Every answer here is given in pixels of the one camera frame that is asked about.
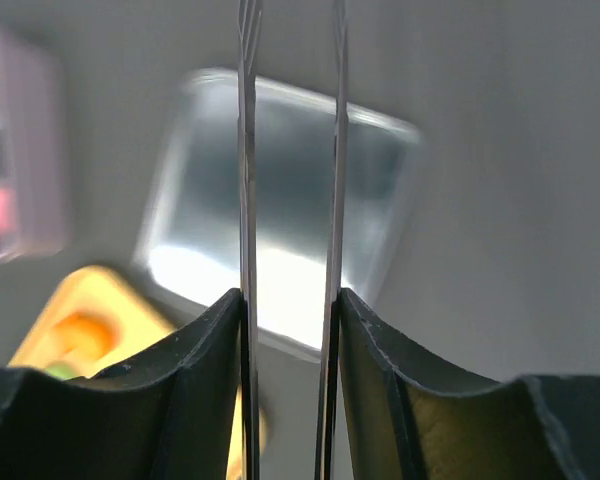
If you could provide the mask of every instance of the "green object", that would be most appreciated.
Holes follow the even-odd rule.
[[[71,365],[64,362],[55,362],[44,369],[49,375],[59,378],[60,380],[70,380],[78,377],[78,373],[71,367]]]

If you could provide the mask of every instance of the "gray background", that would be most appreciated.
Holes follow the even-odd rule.
[[[332,93],[329,3],[265,1],[262,75]],[[132,278],[175,87],[235,64],[235,11],[233,0],[0,0],[0,21],[65,67],[78,222],[64,253],[0,265],[0,364],[72,270],[104,263]],[[351,0],[350,16],[352,101],[428,140],[378,312],[495,378],[600,373],[600,0]],[[259,361],[275,429],[263,478],[310,478],[317,366],[265,347]]]

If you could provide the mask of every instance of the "metal needle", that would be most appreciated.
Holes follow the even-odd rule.
[[[334,33],[338,67],[336,129],[334,155],[334,189],[331,212],[331,239],[327,253],[327,281],[322,333],[318,433],[316,439],[316,480],[333,476],[333,442],[336,425],[338,391],[338,347],[340,312],[338,295],[342,277],[342,232],[344,226],[345,164],[347,157],[348,37],[346,0],[334,1]]]
[[[256,175],[255,175],[255,60],[261,0],[239,0],[238,36],[238,152],[240,162],[240,287],[245,315],[240,325],[242,384],[242,478],[260,478],[260,410],[258,406],[257,275],[256,275]]]

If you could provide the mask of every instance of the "orange object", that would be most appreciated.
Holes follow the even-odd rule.
[[[148,348],[174,328],[114,272],[85,267],[58,286],[9,362],[62,379],[91,377]],[[260,412],[260,449],[267,441]],[[236,398],[227,480],[242,473],[242,398]]]
[[[80,350],[93,361],[111,351],[115,339],[111,328],[97,317],[72,313],[56,323],[51,331],[58,336],[65,353]]]

